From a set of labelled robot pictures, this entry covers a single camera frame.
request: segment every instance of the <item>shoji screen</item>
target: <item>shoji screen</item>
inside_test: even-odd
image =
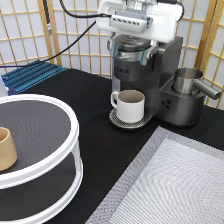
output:
[[[51,17],[56,52],[67,47],[94,19],[74,19],[67,16],[58,0],[47,0]],[[185,16],[177,27],[176,35],[184,38],[179,66],[194,67],[198,58],[202,60],[205,43],[200,45],[201,36],[207,36],[217,0],[180,0],[185,6]],[[64,0],[67,9],[76,14],[97,12],[100,0]],[[95,26],[79,44],[65,52],[58,63],[66,67],[81,69],[93,74],[110,75],[111,61],[106,48],[107,35]]]
[[[184,18],[178,23],[176,32],[177,36],[184,39],[179,67],[198,67],[196,58],[200,64],[205,47],[204,40],[202,42],[201,38],[207,39],[216,0],[181,0],[179,2],[182,2],[185,7]]]
[[[79,15],[97,13],[99,2],[99,0],[64,0],[68,11]],[[48,0],[48,10],[56,52],[66,48],[96,20],[74,19],[67,16],[58,0]],[[62,54],[58,63],[68,68],[110,76],[111,61],[106,43],[107,33],[95,25],[79,43]]]
[[[52,56],[42,0],[0,0],[0,64]],[[0,69],[0,75],[15,68]]]
[[[219,0],[216,6],[201,70],[207,84],[222,92],[218,101],[207,99],[206,103],[224,110],[224,0]]]

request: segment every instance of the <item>black cable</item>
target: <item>black cable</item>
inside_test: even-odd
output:
[[[9,66],[0,66],[0,68],[17,68],[17,67],[29,67],[29,66],[33,66],[33,65],[37,65],[37,64],[41,64],[43,62],[46,61],[50,61],[54,58],[56,58],[57,56],[59,56],[60,54],[64,53],[65,51],[67,51],[69,48],[71,48],[73,45],[75,45],[94,25],[96,24],[96,21],[94,23],[92,23],[71,45],[69,45],[67,48],[65,48],[63,51],[59,52],[58,54],[54,55],[51,58],[45,59],[43,61],[34,63],[34,64],[28,64],[28,65],[9,65]]]
[[[65,5],[63,3],[62,0],[59,0],[59,2],[61,3],[61,7],[63,8],[63,10],[71,17],[77,18],[77,19],[88,19],[88,18],[96,18],[96,17],[111,17],[111,15],[107,15],[107,14],[93,14],[93,15],[85,15],[85,16],[80,16],[80,15],[74,15],[72,13],[70,13],[66,8]]]
[[[181,16],[180,16],[179,20],[177,20],[177,22],[179,22],[179,21],[183,18],[183,16],[184,16],[185,9],[184,9],[184,6],[183,6],[183,4],[182,4],[182,3],[177,2],[176,4],[177,4],[177,5],[182,6],[182,14],[181,14]]]

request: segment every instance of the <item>coffee maker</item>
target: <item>coffee maker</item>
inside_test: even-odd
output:
[[[182,37],[158,44],[156,53],[148,57],[146,65],[141,64],[139,59],[142,57],[137,57],[137,54],[143,55],[151,41],[119,35],[115,42],[119,49],[112,60],[112,91],[134,89],[142,92],[146,98],[146,114],[175,126],[191,126],[200,120],[205,94],[184,95],[177,93],[172,86]]]
[[[172,6],[172,10],[168,10],[168,16],[167,9],[164,7],[167,4],[156,6],[154,2],[129,0],[125,4],[122,0],[113,3],[110,0],[104,0],[105,4],[100,5],[101,13],[102,11],[112,12],[109,8],[111,9],[112,6],[118,8],[119,4],[122,9],[119,13],[115,9],[108,23],[98,21],[99,28],[111,31],[108,50],[113,62],[112,92],[138,90],[145,95],[145,117],[143,123],[141,121],[137,127],[145,125],[152,117],[178,127],[192,126],[200,120],[205,93],[214,99],[217,99],[220,93],[203,83],[202,88],[190,94],[174,90],[173,83],[176,81],[174,74],[178,69],[183,44],[183,38],[174,35],[177,22],[175,10],[176,12],[178,10]],[[136,32],[133,24],[132,27],[127,26],[130,20],[134,24],[142,25],[144,15],[148,21],[145,30],[138,29]],[[185,84],[181,86],[181,82],[175,84],[178,89],[185,88]],[[118,127],[127,127],[127,124],[116,119],[114,110],[110,113],[110,120]],[[133,124],[128,128],[136,128],[136,126]]]

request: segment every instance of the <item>black table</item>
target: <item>black table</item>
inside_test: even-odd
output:
[[[158,126],[224,149],[224,111],[209,107],[203,108],[201,121],[191,128],[153,120],[137,132],[116,129],[109,121],[111,85],[109,79],[71,69],[24,92],[66,102],[80,124],[83,181],[72,202],[49,224],[85,223]]]

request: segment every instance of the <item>mesh lid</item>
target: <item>mesh lid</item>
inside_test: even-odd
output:
[[[119,43],[119,50],[125,52],[143,51],[151,45],[150,40],[129,35],[119,35],[115,38],[115,42]]]

